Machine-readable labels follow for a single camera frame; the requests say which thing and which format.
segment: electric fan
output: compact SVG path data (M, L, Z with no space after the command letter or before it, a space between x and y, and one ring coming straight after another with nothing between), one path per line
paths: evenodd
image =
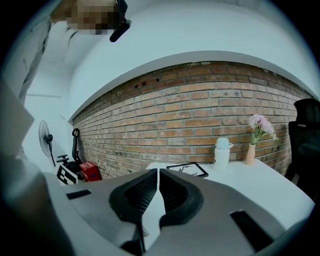
M53 165L56 166L54 157L52 155L52 140L54 137L49 132L46 121L42 120L39 124L39 142L43 153L49 158L51 157Z

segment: brick wall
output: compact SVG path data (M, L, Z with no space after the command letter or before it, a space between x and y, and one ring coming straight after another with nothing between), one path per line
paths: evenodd
M246 156L257 113L274 124L256 156L280 173L291 162L288 122L293 103L311 96L289 80L233 62L182 64L134 78L99 97L73 120L80 150L103 178L145 169L152 162L214 160L218 137L229 139L230 160Z

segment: pixelated area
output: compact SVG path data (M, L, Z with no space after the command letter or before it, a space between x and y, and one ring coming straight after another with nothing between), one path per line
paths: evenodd
M123 21L116 0L78 0L66 16L67 24L74 30L105 35L115 30Z

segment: white wall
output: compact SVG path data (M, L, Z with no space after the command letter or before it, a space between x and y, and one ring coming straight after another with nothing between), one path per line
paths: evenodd
M53 135L52 154L68 154L72 160L72 126L66 119L69 85L72 69L41 62L25 98L25 108L34 117L23 143L24 152L29 161L38 165L43 172L52 172L54 167L51 158L45 156L39 143L38 128L45 120Z
M128 19L132 26L116 43L103 37L76 68L68 118L131 78L205 60L265 68L320 96L318 69L301 44L254 10L208 0L163 0Z

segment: thermos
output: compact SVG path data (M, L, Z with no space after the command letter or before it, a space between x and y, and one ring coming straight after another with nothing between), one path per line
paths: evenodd
M234 145L229 143L228 138L220 137L216 141L214 149L214 165L213 169L218 172L223 172L229 163L230 148Z

